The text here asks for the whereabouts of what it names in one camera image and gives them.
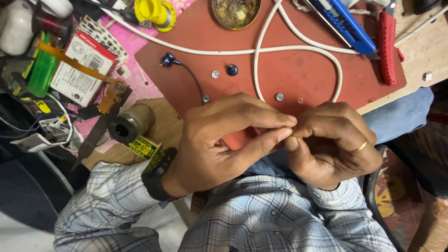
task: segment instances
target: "blue jeans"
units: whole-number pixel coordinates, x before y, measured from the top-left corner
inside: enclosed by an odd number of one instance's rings
[[[420,88],[410,95],[365,113],[362,117],[375,132],[377,144],[384,143],[425,126],[433,99],[434,95],[429,87]],[[284,149],[258,160],[243,175],[296,178],[289,169],[288,155]]]

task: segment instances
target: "red tool handle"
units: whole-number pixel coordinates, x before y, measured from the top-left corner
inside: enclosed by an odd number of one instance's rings
[[[396,20],[384,11],[379,14],[379,57],[381,58],[381,71],[386,85],[396,84],[395,73],[395,25]]]

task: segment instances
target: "watch strap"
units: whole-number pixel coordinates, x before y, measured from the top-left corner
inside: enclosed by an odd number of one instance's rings
[[[162,175],[168,170],[169,165],[173,161],[177,154],[176,148],[168,148],[165,150],[165,156],[162,161],[156,166],[156,168],[150,172],[142,174],[142,182],[148,191],[151,198],[158,201],[175,201],[179,200],[180,197],[173,197],[169,195],[165,189],[162,187]]]

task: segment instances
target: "barcode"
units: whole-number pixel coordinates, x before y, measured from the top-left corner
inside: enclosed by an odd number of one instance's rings
[[[89,63],[90,69],[98,69],[103,64],[103,59],[101,59],[98,55],[93,55],[92,60]]]

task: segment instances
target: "blue wire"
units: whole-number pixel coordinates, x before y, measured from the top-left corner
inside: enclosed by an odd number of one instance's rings
[[[34,128],[34,125],[36,125],[36,123],[39,122],[39,119],[40,119],[41,117],[43,117],[44,115],[53,114],[53,113],[65,114],[65,113],[63,113],[63,112],[50,112],[50,113],[42,114],[42,115],[40,115],[40,117],[38,117],[38,118],[36,119],[36,121],[33,123],[33,125],[31,125],[30,129],[27,130],[25,133],[23,133],[23,135],[20,135],[20,136],[0,135],[0,138],[21,138],[21,137],[25,136],[26,134],[28,134],[30,131],[33,131],[33,130],[34,130],[34,129],[33,129],[33,128]]]

